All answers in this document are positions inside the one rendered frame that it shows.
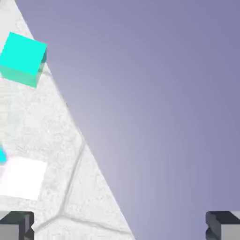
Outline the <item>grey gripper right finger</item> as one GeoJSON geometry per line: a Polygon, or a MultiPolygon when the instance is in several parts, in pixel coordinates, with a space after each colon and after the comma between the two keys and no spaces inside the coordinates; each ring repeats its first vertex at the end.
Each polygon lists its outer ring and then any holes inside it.
{"type": "Polygon", "coordinates": [[[206,240],[240,240],[240,211],[208,211],[206,240]]]}

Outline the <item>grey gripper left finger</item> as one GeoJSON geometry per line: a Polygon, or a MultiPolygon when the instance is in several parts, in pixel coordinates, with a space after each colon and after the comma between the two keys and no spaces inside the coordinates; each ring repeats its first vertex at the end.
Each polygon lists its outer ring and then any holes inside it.
{"type": "Polygon", "coordinates": [[[34,240],[32,211],[0,211],[0,240],[34,240]]]}

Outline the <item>small white cube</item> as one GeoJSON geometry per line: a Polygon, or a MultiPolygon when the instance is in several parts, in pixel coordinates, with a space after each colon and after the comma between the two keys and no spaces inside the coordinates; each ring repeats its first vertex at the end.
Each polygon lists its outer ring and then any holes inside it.
{"type": "Polygon", "coordinates": [[[36,201],[47,163],[24,157],[8,159],[0,174],[0,195],[36,201]]]}

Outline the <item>small cyan cube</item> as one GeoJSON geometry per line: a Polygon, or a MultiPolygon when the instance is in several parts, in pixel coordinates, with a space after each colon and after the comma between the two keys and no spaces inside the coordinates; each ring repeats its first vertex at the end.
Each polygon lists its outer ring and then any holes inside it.
{"type": "Polygon", "coordinates": [[[2,146],[0,146],[0,166],[7,162],[7,156],[2,146]]]}
{"type": "Polygon", "coordinates": [[[3,78],[33,88],[46,62],[47,44],[10,32],[0,54],[0,74],[3,78]]]}

